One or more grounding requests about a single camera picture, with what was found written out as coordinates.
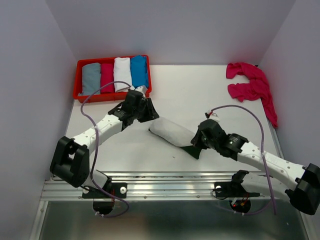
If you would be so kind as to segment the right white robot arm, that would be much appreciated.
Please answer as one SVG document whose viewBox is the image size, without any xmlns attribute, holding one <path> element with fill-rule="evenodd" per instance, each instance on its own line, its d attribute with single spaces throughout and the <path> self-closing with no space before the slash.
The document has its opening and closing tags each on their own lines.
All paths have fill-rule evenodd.
<svg viewBox="0 0 320 240">
<path fill-rule="evenodd" d="M 220 182 L 212 191 L 219 199 L 230 199 L 230 207 L 248 212 L 246 200 L 252 197 L 274 196 L 289 202 L 307 215 L 314 215 L 320 205 L 320 168 L 315 164 L 303 166 L 262 151 L 247 138 L 225 133 L 212 119 L 201 122 L 191 140 L 194 147 L 213 149 L 221 156 L 264 171 L 258 175 L 239 170 L 230 181 Z"/>
</svg>

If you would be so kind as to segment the cream and green t-shirt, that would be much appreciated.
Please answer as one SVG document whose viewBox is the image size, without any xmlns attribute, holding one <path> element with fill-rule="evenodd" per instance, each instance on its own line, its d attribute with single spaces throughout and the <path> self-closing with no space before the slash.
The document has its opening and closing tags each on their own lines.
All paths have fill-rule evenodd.
<svg viewBox="0 0 320 240">
<path fill-rule="evenodd" d="M 202 149 L 192 145 L 191 140 L 196 134 L 189 129 L 161 117 L 154 120 L 148 130 L 171 145 L 182 149 L 194 159 L 200 158 Z"/>
</svg>

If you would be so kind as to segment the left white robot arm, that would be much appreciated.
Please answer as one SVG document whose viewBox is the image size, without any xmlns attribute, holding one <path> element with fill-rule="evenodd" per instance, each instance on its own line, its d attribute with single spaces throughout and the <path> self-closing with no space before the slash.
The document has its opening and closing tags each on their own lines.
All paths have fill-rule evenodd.
<svg viewBox="0 0 320 240">
<path fill-rule="evenodd" d="M 111 193 L 111 178 L 95 170 L 91 154 L 97 158 L 98 148 L 112 136 L 124 131 L 134 121 L 140 123 L 159 118 L 152 100 L 137 90 L 127 93 L 124 101 L 111 109 L 98 123 L 84 132 L 57 142 L 50 172 L 71 186 L 92 187 L 100 197 Z"/>
</svg>

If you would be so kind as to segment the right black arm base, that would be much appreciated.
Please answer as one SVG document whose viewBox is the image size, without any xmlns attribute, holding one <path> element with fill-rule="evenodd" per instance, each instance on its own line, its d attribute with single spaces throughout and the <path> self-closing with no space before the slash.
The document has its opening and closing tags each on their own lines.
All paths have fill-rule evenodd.
<svg viewBox="0 0 320 240">
<path fill-rule="evenodd" d="M 216 182 L 211 193 L 220 200 L 227 198 L 259 197 L 259 193 L 246 191 L 242 186 L 244 177 L 248 174 L 249 172 L 246 170 L 239 170 L 232 176 L 230 181 Z"/>
</svg>

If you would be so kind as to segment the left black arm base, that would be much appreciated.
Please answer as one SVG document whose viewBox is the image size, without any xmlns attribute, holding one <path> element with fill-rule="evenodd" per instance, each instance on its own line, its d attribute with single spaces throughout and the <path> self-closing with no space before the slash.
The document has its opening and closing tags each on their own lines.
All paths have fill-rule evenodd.
<svg viewBox="0 0 320 240">
<path fill-rule="evenodd" d="M 106 192 L 121 199 L 127 197 L 126 182 L 112 182 L 112 178 L 99 170 L 93 172 L 93 180 Z M 92 182 L 90 176 L 82 185 L 83 199 L 110 199 L 111 197 L 101 192 Z"/>
</svg>

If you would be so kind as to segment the red plastic tray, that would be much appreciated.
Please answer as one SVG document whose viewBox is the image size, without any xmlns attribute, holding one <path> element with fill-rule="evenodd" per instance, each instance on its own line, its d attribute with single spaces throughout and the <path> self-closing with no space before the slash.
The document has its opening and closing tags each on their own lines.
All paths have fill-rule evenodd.
<svg viewBox="0 0 320 240">
<path fill-rule="evenodd" d="M 149 56 L 143 54 L 142 57 L 145 57 L 146 61 L 146 79 L 148 80 L 148 87 L 146 90 L 146 97 L 150 96 L 150 93 L 152 92 L 152 80 L 151 80 L 151 73 L 150 73 L 150 61 Z M 76 72 L 75 72 L 75 81 L 74 81 L 74 87 L 73 87 L 73 98 L 75 100 L 78 100 L 80 103 L 83 103 L 83 101 L 86 99 L 87 95 L 81 96 L 80 93 L 83 90 L 82 87 L 82 80 L 83 80 L 83 74 L 82 74 L 82 67 L 88 64 L 92 63 L 99 63 L 99 64 L 113 64 L 115 61 L 115 57 L 107 57 L 107 58 L 93 58 L 93 59 L 81 59 L 77 62 L 76 66 Z M 119 92 L 119 93 L 101 93 L 94 95 L 90 98 L 89 102 L 107 102 L 107 101 L 119 101 L 124 100 L 126 97 L 125 92 Z"/>
</svg>

